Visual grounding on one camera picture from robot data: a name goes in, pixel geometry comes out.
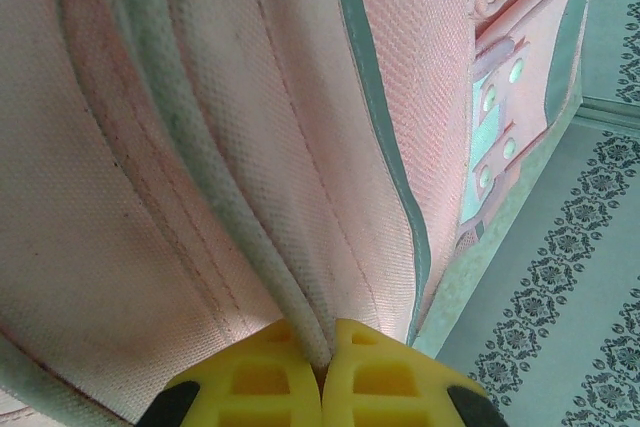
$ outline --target pink backpack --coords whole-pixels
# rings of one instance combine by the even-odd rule
[[[336,318],[411,343],[586,4],[4,0],[0,423],[130,425],[283,316],[316,366]]]

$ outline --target light blue floor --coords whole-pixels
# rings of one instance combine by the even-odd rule
[[[638,139],[571,125],[438,356],[512,427],[640,426],[637,171]]]

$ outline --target round button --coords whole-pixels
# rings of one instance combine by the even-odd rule
[[[482,104],[482,109],[485,112],[489,112],[493,108],[496,95],[496,88],[493,85],[487,89],[487,94],[484,96],[484,104]]]
[[[516,152],[516,141],[513,139],[509,139],[504,143],[504,149],[502,150],[502,154],[505,159],[510,159],[513,157],[513,154]]]
[[[490,181],[491,181],[491,170],[489,169],[488,165],[485,165],[480,171],[480,187],[484,189],[487,185],[489,185]]]
[[[509,82],[512,84],[516,83],[522,75],[522,69],[524,69],[524,60],[516,60],[515,64],[513,64],[513,67],[511,68],[511,73],[509,74]]]

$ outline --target tiled floor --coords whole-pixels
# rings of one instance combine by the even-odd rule
[[[571,125],[438,356],[513,427],[640,425],[640,140]]]

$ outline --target black plastic piece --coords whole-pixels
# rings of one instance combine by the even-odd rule
[[[199,391],[200,384],[192,380],[163,390],[153,399],[136,427],[180,427]]]
[[[447,393],[466,427],[509,427],[498,409],[483,395],[452,385]]]

